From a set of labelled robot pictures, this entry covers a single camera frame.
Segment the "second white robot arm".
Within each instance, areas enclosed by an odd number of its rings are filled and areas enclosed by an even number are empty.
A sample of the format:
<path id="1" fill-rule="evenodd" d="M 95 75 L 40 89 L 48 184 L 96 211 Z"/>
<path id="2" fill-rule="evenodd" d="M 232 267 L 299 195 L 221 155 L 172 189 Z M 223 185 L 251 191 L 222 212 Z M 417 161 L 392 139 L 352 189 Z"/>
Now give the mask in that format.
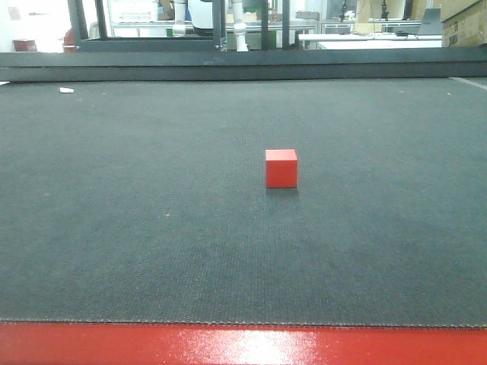
<path id="1" fill-rule="evenodd" d="M 174 0 L 173 10 L 173 35 L 175 37 L 184 37 L 186 35 L 186 0 Z"/>

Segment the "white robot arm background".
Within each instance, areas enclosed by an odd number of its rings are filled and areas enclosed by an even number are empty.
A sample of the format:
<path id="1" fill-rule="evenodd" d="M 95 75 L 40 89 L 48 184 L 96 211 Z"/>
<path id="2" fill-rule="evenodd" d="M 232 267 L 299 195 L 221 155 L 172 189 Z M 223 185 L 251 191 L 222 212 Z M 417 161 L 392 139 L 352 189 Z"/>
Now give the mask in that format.
<path id="1" fill-rule="evenodd" d="M 244 7 L 242 0 L 232 0 L 231 8 L 234 17 L 234 35 L 236 40 L 236 48 L 238 52 L 247 52 L 248 45 L 246 43 L 247 26 L 244 21 Z"/>

